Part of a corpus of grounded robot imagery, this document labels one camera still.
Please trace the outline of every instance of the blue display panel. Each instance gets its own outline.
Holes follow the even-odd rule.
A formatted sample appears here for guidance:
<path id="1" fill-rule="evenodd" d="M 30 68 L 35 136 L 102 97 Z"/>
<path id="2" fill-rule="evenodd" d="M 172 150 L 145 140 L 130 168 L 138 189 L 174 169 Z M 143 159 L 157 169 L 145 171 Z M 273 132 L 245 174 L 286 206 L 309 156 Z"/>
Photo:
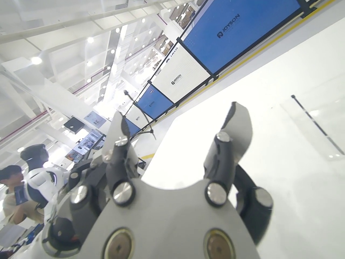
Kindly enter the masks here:
<path id="1" fill-rule="evenodd" d="M 130 136 L 133 136 L 134 134 L 136 134 L 140 131 L 140 128 L 137 127 L 134 123 L 132 123 L 128 119 L 126 119 L 126 122 L 128 124 L 128 127 L 129 127 Z"/>
<path id="2" fill-rule="evenodd" d="M 151 118 L 156 119 L 173 103 L 154 86 L 150 85 L 137 102 L 138 106 Z"/>
<path id="3" fill-rule="evenodd" d="M 184 43 L 216 73 L 298 9 L 296 0 L 208 0 Z"/>

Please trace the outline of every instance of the poster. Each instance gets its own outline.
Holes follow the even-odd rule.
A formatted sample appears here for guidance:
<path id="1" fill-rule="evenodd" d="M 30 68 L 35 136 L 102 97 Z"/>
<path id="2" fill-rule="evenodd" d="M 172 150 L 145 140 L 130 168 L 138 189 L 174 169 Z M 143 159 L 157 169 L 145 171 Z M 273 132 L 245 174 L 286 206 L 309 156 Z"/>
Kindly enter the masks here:
<path id="1" fill-rule="evenodd" d="M 92 111 L 90 112 L 85 118 L 87 122 L 91 123 L 92 125 L 96 126 L 96 128 L 100 128 L 105 122 L 107 121 L 103 117 L 101 117 L 96 112 Z"/>

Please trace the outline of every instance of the metal screw head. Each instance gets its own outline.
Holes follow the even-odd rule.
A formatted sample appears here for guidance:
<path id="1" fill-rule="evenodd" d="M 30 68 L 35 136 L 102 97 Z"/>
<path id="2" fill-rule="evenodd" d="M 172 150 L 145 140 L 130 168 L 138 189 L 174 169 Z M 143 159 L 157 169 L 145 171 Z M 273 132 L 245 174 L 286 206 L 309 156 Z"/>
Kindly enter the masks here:
<path id="1" fill-rule="evenodd" d="M 78 189 L 71 194 L 71 202 L 73 204 L 78 204 L 86 198 L 86 195 L 87 186 L 79 186 Z"/>
<path id="2" fill-rule="evenodd" d="M 257 188 L 255 190 L 255 197 L 257 201 L 265 207 L 273 207 L 273 199 L 268 191 L 263 188 Z"/>
<path id="3" fill-rule="evenodd" d="M 75 178 L 77 178 L 77 177 L 78 177 L 78 173 L 74 172 L 74 173 L 71 174 L 71 178 L 72 178 L 72 179 L 75 179 Z"/>
<path id="4" fill-rule="evenodd" d="M 95 163 L 95 162 L 91 162 L 91 163 L 90 163 L 90 168 L 91 168 L 91 169 L 95 169 L 97 166 L 98 166 L 98 164 Z"/>
<path id="5" fill-rule="evenodd" d="M 109 163 L 111 160 L 111 156 L 112 156 L 112 149 L 109 150 L 109 152 L 107 154 L 102 155 L 102 160 L 104 163 Z"/>
<path id="6" fill-rule="evenodd" d="M 231 140 L 230 136 L 224 131 L 218 132 L 216 137 L 221 142 L 229 142 Z"/>
<path id="7" fill-rule="evenodd" d="M 128 137 L 123 136 L 123 137 L 119 137 L 119 140 L 115 141 L 115 145 L 124 146 L 127 144 L 127 142 L 128 142 Z"/>
<path id="8" fill-rule="evenodd" d="M 116 187 L 112 196 L 117 204 L 122 205 L 129 201 L 132 193 L 133 188 L 131 184 L 128 182 L 123 182 Z"/>
<path id="9" fill-rule="evenodd" d="M 223 205 L 227 200 L 226 191 L 217 183 L 211 183 L 207 187 L 207 196 L 216 205 Z"/>

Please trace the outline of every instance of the ceiling light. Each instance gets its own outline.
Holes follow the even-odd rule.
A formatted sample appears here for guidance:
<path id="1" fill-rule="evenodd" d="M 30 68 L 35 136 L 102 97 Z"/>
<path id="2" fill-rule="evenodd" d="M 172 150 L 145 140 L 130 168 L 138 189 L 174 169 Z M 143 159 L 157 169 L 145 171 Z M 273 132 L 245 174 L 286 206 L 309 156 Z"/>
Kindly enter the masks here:
<path id="1" fill-rule="evenodd" d="M 32 62 L 32 64 L 38 65 L 38 64 L 42 63 L 42 59 L 37 57 L 37 56 L 35 56 L 35 57 L 31 58 L 31 62 Z"/>

